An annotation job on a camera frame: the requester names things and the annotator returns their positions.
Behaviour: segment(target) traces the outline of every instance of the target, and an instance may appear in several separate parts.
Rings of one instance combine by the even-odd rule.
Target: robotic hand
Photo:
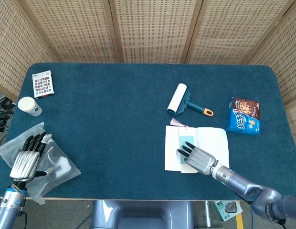
[[[214,179],[241,196],[249,197],[257,194],[256,199],[251,203],[251,208],[256,215],[280,225],[284,225],[288,217],[296,219],[296,197],[282,196],[272,188],[257,185],[223,166],[209,153],[189,142],[185,144],[186,146],[182,146],[184,150],[177,151],[184,155],[186,163],[198,172],[204,175],[212,174]]]
[[[30,136],[18,153],[10,177],[12,185],[6,189],[0,203],[0,229],[11,229],[17,216],[25,214],[26,183],[35,177],[45,176],[51,171],[37,171],[39,159],[52,135],[46,132]]]

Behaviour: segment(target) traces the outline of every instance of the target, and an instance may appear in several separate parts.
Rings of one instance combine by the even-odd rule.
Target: floor
[[[0,145],[5,142],[7,132],[0,133]],[[243,209],[242,219],[243,228],[251,228],[251,210],[250,207],[241,201]],[[92,201],[85,200],[47,200],[46,204],[38,205],[32,200],[26,201],[25,211],[28,214],[28,229],[75,229],[77,226],[92,213]],[[204,202],[193,202],[194,226],[196,228],[205,228]],[[227,222],[219,220],[212,206],[210,206],[211,225],[213,228],[236,229],[236,219],[232,218]],[[88,229],[91,219],[89,218],[80,228]],[[14,229],[24,228],[24,217],[18,217]],[[254,216],[255,229],[281,229],[279,225],[272,224],[264,219]],[[288,219],[287,229],[296,229],[296,220]]]

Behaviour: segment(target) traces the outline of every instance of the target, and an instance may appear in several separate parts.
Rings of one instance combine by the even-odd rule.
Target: blue tabletop
[[[255,183],[296,195],[296,146],[275,74],[266,66],[38,63],[20,98],[33,97],[32,74],[51,70],[55,95],[38,99],[38,117],[15,111],[8,139],[45,122],[45,130],[82,174],[47,197],[96,199],[238,199],[211,176],[164,170],[166,108],[178,83],[213,117],[186,109],[189,126],[225,128],[228,102],[260,102],[261,134],[227,132],[230,167]],[[0,160],[0,196],[11,184]]]

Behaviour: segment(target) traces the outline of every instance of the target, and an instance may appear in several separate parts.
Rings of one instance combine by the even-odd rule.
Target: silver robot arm
[[[296,197],[282,196],[278,191],[258,185],[238,175],[231,169],[223,166],[209,153],[195,147],[189,142],[182,146],[184,150],[177,151],[183,154],[188,165],[204,175],[212,174],[212,177],[232,189],[243,197],[257,194],[251,203],[253,212],[271,222],[285,223],[288,217],[296,219]]]
[[[11,229],[17,216],[23,211],[26,201],[26,184],[34,177],[47,175],[46,171],[37,171],[39,159],[52,135],[46,132],[35,137],[30,136],[18,153],[10,173],[12,185],[6,189],[0,203],[0,229]]]

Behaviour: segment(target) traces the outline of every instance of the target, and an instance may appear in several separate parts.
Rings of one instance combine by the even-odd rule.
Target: blue snack box
[[[261,132],[259,102],[233,97],[229,102],[226,130],[258,135]]]

